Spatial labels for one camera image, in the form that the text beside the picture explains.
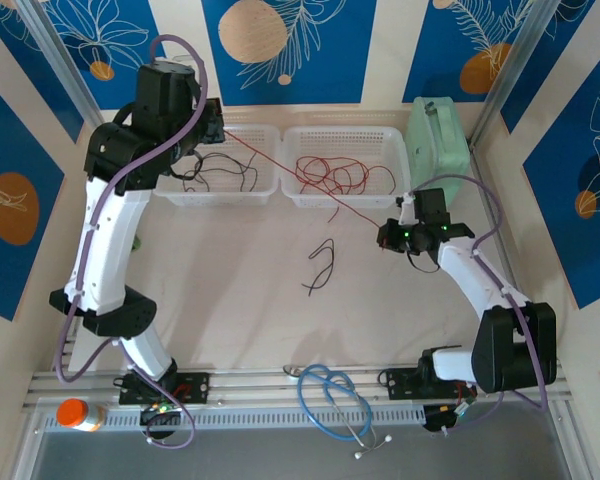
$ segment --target cable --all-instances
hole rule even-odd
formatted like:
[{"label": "cable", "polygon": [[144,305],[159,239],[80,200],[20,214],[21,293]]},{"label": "cable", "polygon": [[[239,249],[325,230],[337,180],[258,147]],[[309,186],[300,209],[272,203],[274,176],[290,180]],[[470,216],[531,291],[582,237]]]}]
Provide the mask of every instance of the cable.
[{"label": "cable", "polygon": [[456,401],[456,405],[460,405],[462,403],[462,384],[456,382],[456,388],[458,389],[458,400]]},{"label": "cable", "polygon": [[[400,371],[400,369],[385,368],[383,370],[380,370],[380,373],[378,373],[378,376],[376,377],[376,382],[378,382],[378,385],[380,385],[381,387],[384,387],[384,388],[389,388],[389,382],[388,382],[388,374],[389,373],[391,373],[392,375],[399,375],[399,376],[403,377],[402,381],[406,382],[410,378],[417,376],[418,371],[414,370],[411,373],[404,373],[404,372]],[[384,375],[385,378],[387,378],[387,381],[384,383],[382,383],[382,380],[380,380],[382,375]]]},{"label": "cable", "polygon": [[[316,172],[315,168],[314,171],[310,171],[314,164],[317,164],[318,169],[323,169],[324,172]],[[359,173],[362,174],[362,178],[359,181],[353,180],[356,169],[359,169]],[[384,165],[374,165],[373,167],[369,168],[359,160],[350,157],[317,157],[315,155],[305,155],[296,160],[295,177],[302,184],[302,188],[300,189],[301,194],[305,193],[305,189],[307,187],[317,188],[320,186],[321,188],[319,190],[324,191],[322,189],[325,189],[331,194],[362,195],[367,188],[367,181],[371,176],[371,172],[376,169],[384,170],[391,176],[393,187],[388,193],[388,195],[391,195],[397,186],[396,178],[391,170]],[[344,172],[348,180],[340,181],[337,178],[338,173],[340,172]],[[327,223],[330,223],[339,211],[340,206],[338,205],[338,208],[327,221]]]},{"label": "cable", "polygon": [[[334,266],[335,255],[336,255],[335,249],[336,249],[336,244],[333,241],[333,238],[327,238],[324,242],[322,242],[322,244],[318,248],[316,248],[313,252],[311,252],[311,255],[309,255],[309,257],[308,257],[309,260],[313,260],[314,258],[316,258],[318,255],[320,255],[325,250],[329,250],[329,252],[331,252],[331,262],[318,275],[316,275],[316,278],[313,280],[313,283],[311,285],[307,285],[304,283],[301,284],[303,287],[306,287],[309,289],[309,296],[311,296],[311,293],[314,290],[321,289],[329,282],[329,279],[331,278],[331,274],[333,273],[333,266]],[[318,280],[320,279],[320,277],[322,277],[322,274],[324,274],[326,272],[329,272],[329,273],[328,273],[325,281],[322,282],[322,285],[316,286],[316,283],[318,283]]]},{"label": "cable", "polygon": [[[229,135],[231,138],[233,138],[234,140],[236,140],[238,143],[241,143],[242,145],[244,145],[245,147],[247,147],[248,149],[250,149],[251,151],[257,153],[258,155],[262,155],[264,158],[266,158],[267,160],[269,160],[270,162],[272,162],[274,165],[277,165],[278,167],[280,167],[281,169],[283,169],[285,172],[290,173],[291,175],[295,176],[295,172],[293,170],[291,170],[290,168],[285,167],[284,165],[282,165],[280,162],[277,162],[276,160],[274,160],[273,158],[271,158],[269,155],[267,155],[266,153],[261,152],[260,150],[258,150],[255,147],[252,147],[251,145],[249,145],[247,142],[245,142],[244,140],[242,140],[241,138],[237,137],[236,135],[234,135],[233,133],[229,132],[228,130],[225,130],[224,133],[226,133],[227,135]],[[348,205],[347,203],[343,202],[342,200],[340,200],[339,198],[337,198],[336,196],[334,196],[332,193],[330,193],[327,190],[324,190],[323,188],[316,186],[316,189],[320,190],[322,193],[324,193],[325,195],[328,195],[329,197],[331,197],[334,201],[336,201],[338,204],[342,205],[345,208],[348,208],[349,210],[351,210],[353,213],[355,213],[357,216],[359,216],[360,218],[365,219],[367,222],[371,223],[374,227],[376,228],[380,228],[380,225],[376,222],[374,222],[373,220],[371,220],[369,217],[363,215],[362,213],[360,213],[359,211],[357,211],[355,208],[353,208],[352,206]]]},{"label": "cable", "polygon": [[[185,172],[185,175],[178,175],[178,176],[173,175],[176,178],[179,178],[182,180],[182,189],[185,192],[189,192],[189,191],[195,192],[196,191],[193,187],[190,187],[190,186],[188,187],[186,184],[187,181],[192,181],[192,180],[195,180],[198,183],[204,184],[207,187],[207,192],[211,191],[211,189],[209,187],[209,182],[207,182],[207,180],[202,176],[203,173],[207,173],[207,172],[225,172],[225,173],[230,173],[232,175],[242,175],[242,183],[240,183],[240,192],[243,192],[244,184],[247,180],[246,173],[250,170],[254,172],[254,180],[253,180],[253,184],[249,188],[249,192],[253,192],[254,188],[256,187],[256,185],[258,183],[258,170],[255,167],[252,167],[251,163],[253,162],[253,159],[256,157],[257,153],[254,153],[251,156],[251,158],[249,159],[249,162],[246,165],[241,163],[240,161],[236,160],[232,156],[227,155],[225,153],[221,153],[221,152],[211,152],[211,153],[206,154],[204,157],[201,156],[197,152],[195,152],[195,153],[196,153],[196,156],[198,157],[198,161],[194,165],[193,170],[189,170],[189,171]],[[229,160],[229,161],[233,162],[234,164],[236,164],[238,166],[238,168],[240,169],[240,171],[235,172],[233,170],[228,170],[226,168],[220,168],[220,167],[207,168],[207,169],[203,170],[202,163],[205,160],[208,160],[210,158],[223,158],[223,159]],[[187,177],[186,174],[191,171],[193,171],[193,175]]]},{"label": "cable", "polygon": [[149,376],[149,374],[147,374],[147,372],[145,372],[142,368],[136,365],[136,363],[131,358],[131,355],[129,355],[129,352],[127,352],[127,349],[124,348],[124,344],[122,343],[122,341],[119,342],[119,346],[122,349],[122,353],[124,354],[124,357],[126,358],[127,362],[129,362],[129,368],[133,369],[148,385],[153,387],[154,390],[166,397],[176,407],[180,408],[182,410],[182,413],[184,413],[191,422],[191,430],[189,431],[189,437],[187,438],[187,440],[177,445],[167,445],[165,443],[156,442],[153,438],[151,438],[151,424],[148,423],[145,428],[147,443],[155,445],[159,448],[163,448],[165,450],[179,450],[181,448],[188,447],[191,444],[191,442],[193,442],[193,439],[196,435],[195,420],[193,419],[193,415],[191,415],[191,412],[189,412],[189,410],[184,406],[182,402],[180,402],[180,400],[178,400],[174,395],[172,395],[169,391],[163,388],[162,385],[154,381]]},{"label": "cable", "polygon": [[423,268],[418,267],[414,262],[413,262],[413,257],[411,256],[411,252],[409,250],[407,250],[407,259],[409,259],[409,263],[411,264],[411,266],[413,268],[415,268],[416,270],[418,270],[419,272],[422,273],[436,273],[438,270],[440,270],[440,265],[438,265],[438,262],[433,262],[436,266],[435,270],[425,270]]},{"label": "cable", "polygon": [[124,107],[122,107],[120,110],[118,110],[118,113],[116,113],[116,116],[113,117],[113,123],[115,123],[116,125],[122,125],[124,123],[124,121],[127,119],[127,117],[129,115],[131,115],[134,104],[135,104],[135,102],[127,103]]},{"label": "cable", "polygon": [[198,158],[198,161],[196,162],[196,164],[193,167],[193,175],[187,175],[187,173],[189,173],[191,170],[189,170],[188,172],[185,172],[184,175],[180,175],[177,174],[176,172],[173,171],[173,167],[169,167],[169,175],[171,175],[173,178],[177,178],[178,180],[182,180],[182,183],[184,184],[184,182],[190,182],[191,180],[195,180],[196,176],[200,173],[200,169],[202,169],[202,163],[204,162],[204,157],[202,155],[200,155],[198,152],[196,152],[195,150],[193,151],[193,154]]},{"label": "cable", "polygon": [[71,323],[76,314],[76,310],[78,309],[78,300],[79,297],[76,295],[71,302],[71,307],[69,307],[69,313],[67,314],[67,320],[65,320],[64,325],[62,326],[62,330],[60,335],[58,336],[58,340],[56,341],[56,351],[54,354],[54,368],[56,371],[56,377],[60,383],[68,384],[73,383],[78,380],[84,372],[86,372],[91,364],[95,361],[96,357],[100,355],[100,353],[113,341],[112,338],[107,338],[104,342],[102,342],[98,348],[96,348],[91,356],[84,362],[84,365],[78,370],[74,375],[67,378],[62,369],[62,351],[64,350],[64,344],[67,341],[67,335],[69,335],[69,329],[71,328]]}]

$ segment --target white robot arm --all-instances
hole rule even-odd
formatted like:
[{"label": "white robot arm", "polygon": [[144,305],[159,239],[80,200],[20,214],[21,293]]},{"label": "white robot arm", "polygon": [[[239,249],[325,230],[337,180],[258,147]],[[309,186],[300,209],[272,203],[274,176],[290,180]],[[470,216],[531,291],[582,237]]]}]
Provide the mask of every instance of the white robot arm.
[{"label": "white robot arm", "polygon": [[527,345],[514,341],[514,332],[523,331],[513,305],[527,317],[545,383],[552,383],[557,361],[551,307],[532,303],[513,288],[475,248],[473,232],[464,224],[451,223],[442,189],[415,192],[413,205],[403,198],[398,203],[403,210],[401,219],[413,218],[415,210],[416,222],[389,219],[380,228],[378,244],[407,255],[428,253],[455,280],[480,319],[473,348],[425,350],[412,387],[417,390],[420,384],[426,392],[432,382],[464,381],[479,385],[485,392],[496,392],[536,386]]},{"label": "white robot arm", "polygon": [[[200,86],[190,67],[158,60],[140,67],[135,102],[123,107],[112,122],[100,125],[89,141],[87,202],[78,254],[69,282],[50,296],[51,305],[65,313],[77,307],[76,316],[95,335],[119,338],[133,363],[169,391],[177,365],[152,323],[157,306],[126,286],[125,279],[140,217],[160,175],[181,178],[171,168],[174,163],[199,143],[224,141],[219,100],[198,104],[199,100]],[[202,113],[188,133],[115,185],[97,225],[92,226],[96,204],[113,177],[134,159],[166,143],[198,109]]]}]

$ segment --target metal frame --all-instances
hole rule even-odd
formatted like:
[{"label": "metal frame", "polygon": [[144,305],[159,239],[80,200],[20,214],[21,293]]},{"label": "metal frame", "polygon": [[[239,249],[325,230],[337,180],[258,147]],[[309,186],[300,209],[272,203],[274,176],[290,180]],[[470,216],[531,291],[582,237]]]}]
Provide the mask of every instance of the metal frame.
[{"label": "metal frame", "polygon": [[[427,400],[422,402],[390,401],[387,390],[377,384],[377,376],[386,366],[355,366],[343,367],[356,384],[356,390],[364,396],[372,405],[374,411],[378,412],[378,419],[383,412],[419,411],[423,405],[441,403],[448,400]],[[262,416],[260,423],[265,423],[261,428],[272,428],[275,420],[264,420],[265,415],[298,415],[288,422],[294,423],[293,428],[302,428],[296,398],[296,381],[288,377],[280,369],[254,369],[254,370],[224,370],[211,372],[209,389],[209,403],[207,405],[190,405],[192,413],[200,423],[200,429],[210,428],[241,428],[236,425],[236,420],[227,421],[227,418],[235,417],[236,412],[243,415]],[[117,389],[113,387],[112,381],[121,375],[118,371],[87,373],[70,387],[60,385],[52,372],[36,373],[25,400],[24,411],[28,416],[19,456],[17,457],[12,475],[8,478],[16,480],[28,480],[33,473],[35,459],[42,443],[44,435],[58,429],[53,421],[53,412],[57,405],[67,396],[88,398],[90,401],[114,405],[117,399]],[[305,387],[307,404],[318,411],[328,409],[325,402],[322,387],[318,384],[308,383]],[[524,392],[532,399],[538,400],[539,393],[533,389]],[[493,402],[496,395],[479,395],[481,402]],[[573,398],[567,385],[562,368],[559,366],[556,382],[549,386],[549,399],[551,417],[553,419],[567,465],[574,479],[597,479],[597,466],[591,452],[584,444],[579,434],[579,420],[572,406]],[[507,402],[519,402],[517,397],[507,395]],[[343,410],[355,410],[356,404],[353,400],[342,402]],[[140,427],[134,422],[127,420],[115,420],[115,418],[137,417],[137,407],[115,407],[111,410],[112,421],[109,430],[139,430]],[[422,435],[430,437],[429,432],[422,431]]]},{"label": "metal frame", "polygon": [[78,112],[91,128],[96,128],[104,122],[98,104],[44,11],[42,3],[38,0],[15,0],[15,3],[22,21],[69,94],[69,98],[75,104]]},{"label": "metal frame", "polygon": [[556,13],[562,0],[542,0],[535,2],[529,16],[525,20],[520,33],[513,42],[511,52],[507,56],[493,87],[487,94],[484,107],[478,116],[476,126],[469,137],[469,148],[473,150],[483,138],[491,123],[500,115],[505,101],[515,86],[522,70],[529,61],[536,45],[542,38],[547,25]]}]

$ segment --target floor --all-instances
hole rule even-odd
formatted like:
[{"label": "floor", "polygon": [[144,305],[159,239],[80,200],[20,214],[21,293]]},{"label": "floor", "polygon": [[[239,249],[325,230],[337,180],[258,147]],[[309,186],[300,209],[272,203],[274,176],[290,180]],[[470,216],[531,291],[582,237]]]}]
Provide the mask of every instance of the floor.
[{"label": "floor", "polygon": [[[450,212],[477,234],[489,229],[473,185],[461,189]],[[398,213],[365,211],[378,223]],[[478,318],[444,272],[418,272],[405,256],[377,246],[376,227],[347,211],[327,223],[332,214],[296,208],[279,192],[265,207],[187,208],[154,197],[127,282],[158,303],[158,332],[185,368],[411,363],[425,348],[472,345]],[[309,297],[301,283],[313,281],[328,254],[307,256],[327,238],[335,241],[334,272]],[[492,240],[484,250],[501,269]],[[415,260],[433,267],[428,257]],[[81,329],[70,369],[98,343]],[[122,365],[110,348],[92,369]]]}]

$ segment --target white plastic basket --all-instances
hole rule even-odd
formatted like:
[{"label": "white plastic basket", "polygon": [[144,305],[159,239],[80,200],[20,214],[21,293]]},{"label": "white plastic basket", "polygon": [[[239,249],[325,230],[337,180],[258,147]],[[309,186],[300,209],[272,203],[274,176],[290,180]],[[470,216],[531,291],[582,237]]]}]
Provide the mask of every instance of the white plastic basket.
[{"label": "white plastic basket", "polygon": [[[335,195],[353,208],[387,208],[395,204],[396,196],[410,188],[409,159],[401,133],[391,127],[293,127],[284,134],[282,160],[295,171],[303,156],[349,157],[367,167],[382,165],[393,174],[375,170],[367,180],[362,194]],[[298,207],[325,208],[338,204],[320,190],[303,184],[295,175],[282,173],[282,192]]]},{"label": "white plastic basket", "polygon": [[[261,152],[277,159],[280,155],[280,131],[271,125],[227,125],[225,130],[244,140]],[[224,143],[214,145],[198,145],[196,151],[201,155],[212,152],[223,153],[248,165],[253,151],[226,135]],[[181,158],[173,166],[179,174],[192,174],[197,157]],[[154,194],[166,197],[179,206],[215,206],[215,205],[265,205],[277,190],[280,181],[279,169],[262,155],[251,160],[251,167],[257,170],[246,170],[243,183],[242,175],[222,171],[204,172],[211,168],[225,168],[240,171],[241,168],[230,160],[208,158],[204,161],[198,180],[183,182],[174,177],[161,177]]]}]

